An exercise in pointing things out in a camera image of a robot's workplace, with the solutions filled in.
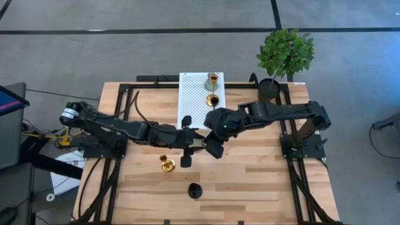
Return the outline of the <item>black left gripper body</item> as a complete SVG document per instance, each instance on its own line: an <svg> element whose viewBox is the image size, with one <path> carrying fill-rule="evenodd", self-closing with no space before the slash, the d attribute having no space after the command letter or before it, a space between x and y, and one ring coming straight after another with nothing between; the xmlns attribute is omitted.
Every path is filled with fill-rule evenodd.
<svg viewBox="0 0 400 225"><path fill-rule="evenodd" d="M191 116L184 116L181 122L182 129L177 129L175 126L172 126L170 129L174 140L169 145L169 148L182 149L183 155L180 159L180 166L182 168L190 168L192 165L191 155L193 154L193 150L189 146L193 143L193 133L189 129L189 126L191 125L192 118Z"/></svg>

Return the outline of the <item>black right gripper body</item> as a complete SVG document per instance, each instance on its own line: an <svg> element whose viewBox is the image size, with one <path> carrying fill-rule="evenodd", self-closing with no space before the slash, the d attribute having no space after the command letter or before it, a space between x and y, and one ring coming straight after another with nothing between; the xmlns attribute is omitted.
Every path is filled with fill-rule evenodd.
<svg viewBox="0 0 400 225"><path fill-rule="evenodd" d="M214 139L214 138L206 138L204 140L206 144L206 151L212 155L216 159L220 159L224 153L224 140L223 139Z"/></svg>

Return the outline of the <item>gold candlestick holder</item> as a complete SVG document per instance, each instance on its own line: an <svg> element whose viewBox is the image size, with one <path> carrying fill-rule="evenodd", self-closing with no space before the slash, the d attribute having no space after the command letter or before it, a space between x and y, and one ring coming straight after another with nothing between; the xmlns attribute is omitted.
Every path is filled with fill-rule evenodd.
<svg viewBox="0 0 400 225"><path fill-rule="evenodd" d="M212 106L210 100L211 100L211 98L213 98L213 97L219 98L218 95L216 95L216 90L213 91L213 92L210 91L210 94L206 97L206 104L207 104L208 106Z"/></svg>
<svg viewBox="0 0 400 225"><path fill-rule="evenodd" d="M161 155L159 159L162 162L161 168L165 173L171 173L174 171L176 163L173 159L169 159L166 155Z"/></svg>

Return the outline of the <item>white perforated metal shelf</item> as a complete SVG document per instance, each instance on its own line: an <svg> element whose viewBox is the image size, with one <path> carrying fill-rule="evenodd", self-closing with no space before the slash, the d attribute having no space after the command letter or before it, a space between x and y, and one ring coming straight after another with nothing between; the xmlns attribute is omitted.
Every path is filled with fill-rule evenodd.
<svg viewBox="0 0 400 225"><path fill-rule="evenodd" d="M219 76L216 90L219 104L216 107L206 104L206 97L210 94L204 88L208 73L216 73ZM224 85L223 72L181 72L179 74L177 128L182 128L181 121L184 116L191 116L192 122L189 128L195 128L198 134L206 137L210 133L210 129L204 125L206 114L214 109L226 107Z"/></svg>

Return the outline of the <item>black crossbar behind table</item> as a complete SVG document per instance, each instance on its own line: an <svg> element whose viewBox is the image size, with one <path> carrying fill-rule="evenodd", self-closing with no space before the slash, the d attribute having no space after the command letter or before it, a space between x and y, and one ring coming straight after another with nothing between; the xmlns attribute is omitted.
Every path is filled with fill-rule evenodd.
<svg viewBox="0 0 400 225"><path fill-rule="evenodd" d="M148 75L148 76L137 76L137 82L178 82L179 75Z"/></svg>

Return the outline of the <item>green plant in black pot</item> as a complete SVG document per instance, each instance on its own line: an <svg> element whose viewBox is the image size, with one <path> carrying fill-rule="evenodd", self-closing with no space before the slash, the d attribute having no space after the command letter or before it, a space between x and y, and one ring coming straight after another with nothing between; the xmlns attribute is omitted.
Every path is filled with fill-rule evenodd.
<svg viewBox="0 0 400 225"><path fill-rule="evenodd" d="M259 81L258 98L270 101L280 95L278 78L293 78L296 73L310 68L314 59L313 38L308 33L300 34L296 29L274 31L265 37L256 59L257 66L265 69L269 76Z"/></svg>

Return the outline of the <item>white paper sheet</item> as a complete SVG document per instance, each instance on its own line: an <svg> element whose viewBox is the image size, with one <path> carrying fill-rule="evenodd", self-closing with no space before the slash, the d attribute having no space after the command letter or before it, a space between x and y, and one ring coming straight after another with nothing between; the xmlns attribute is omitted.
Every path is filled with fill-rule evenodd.
<svg viewBox="0 0 400 225"><path fill-rule="evenodd" d="M63 154L56 158L57 161L62 161L64 163L68 163L72 166L76 166L79 168L83 168L85 165L86 159L83 157L83 151L73 151L67 154ZM58 196L66 191L69 191L72 188L78 187L80 184L80 179L74 179L71 177L63 176L56 174L54 172L50 172L51 181L53 185L54 195Z"/></svg>

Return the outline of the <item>black stand leg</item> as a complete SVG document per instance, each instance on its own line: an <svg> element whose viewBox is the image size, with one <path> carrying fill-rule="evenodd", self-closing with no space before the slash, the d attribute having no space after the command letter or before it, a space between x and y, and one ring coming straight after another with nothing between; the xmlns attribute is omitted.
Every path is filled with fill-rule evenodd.
<svg viewBox="0 0 400 225"><path fill-rule="evenodd" d="M66 162L40 154L40 150L48 143L49 138L37 139L27 137L20 145L19 162L31 163L35 168L53 172L69 178L81 179L83 169L70 165Z"/></svg>

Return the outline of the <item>black stand foot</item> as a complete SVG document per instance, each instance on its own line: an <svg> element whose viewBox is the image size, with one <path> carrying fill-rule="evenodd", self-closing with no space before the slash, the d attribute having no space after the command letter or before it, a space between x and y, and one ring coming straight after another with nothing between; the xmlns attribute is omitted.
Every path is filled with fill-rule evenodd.
<svg viewBox="0 0 400 225"><path fill-rule="evenodd" d="M388 117L382 121L378 121L372 124L374 130L380 130L387 126L394 126L396 131L400 133L400 113L397 113L391 117Z"/></svg>

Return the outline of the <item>grey desk unit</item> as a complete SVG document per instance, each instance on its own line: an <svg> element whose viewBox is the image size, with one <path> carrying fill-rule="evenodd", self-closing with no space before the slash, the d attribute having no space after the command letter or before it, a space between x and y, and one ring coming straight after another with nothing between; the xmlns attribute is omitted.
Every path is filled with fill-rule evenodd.
<svg viewBox="0 0 400 225"><path fill-rule="evenodd" d="M3 86L25 99L26 83ZM19 161L24 108L0 116L0 170L16 165Z"/></svg>

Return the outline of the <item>monitor with blue screen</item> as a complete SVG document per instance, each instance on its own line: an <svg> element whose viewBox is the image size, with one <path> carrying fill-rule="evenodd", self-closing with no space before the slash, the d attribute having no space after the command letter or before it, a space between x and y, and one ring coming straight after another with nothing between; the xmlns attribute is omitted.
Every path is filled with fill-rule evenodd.
<svg viewBox="0 0 400 225"><path fill-rule="evenodd" d="M0 116L26 108L30 102L7 88L0 86Z"/></svg>

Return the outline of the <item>black computer mouse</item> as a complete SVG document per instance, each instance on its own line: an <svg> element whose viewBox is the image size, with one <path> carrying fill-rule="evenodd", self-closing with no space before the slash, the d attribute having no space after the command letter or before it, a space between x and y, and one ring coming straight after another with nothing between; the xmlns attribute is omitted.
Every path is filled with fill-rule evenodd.
<svg viewBox="0 0 400 225"><path fill-rule="evenodd" d="M10 225L16 218L18 210L16 207L6 207L0 211L0 225Z"/></svg>

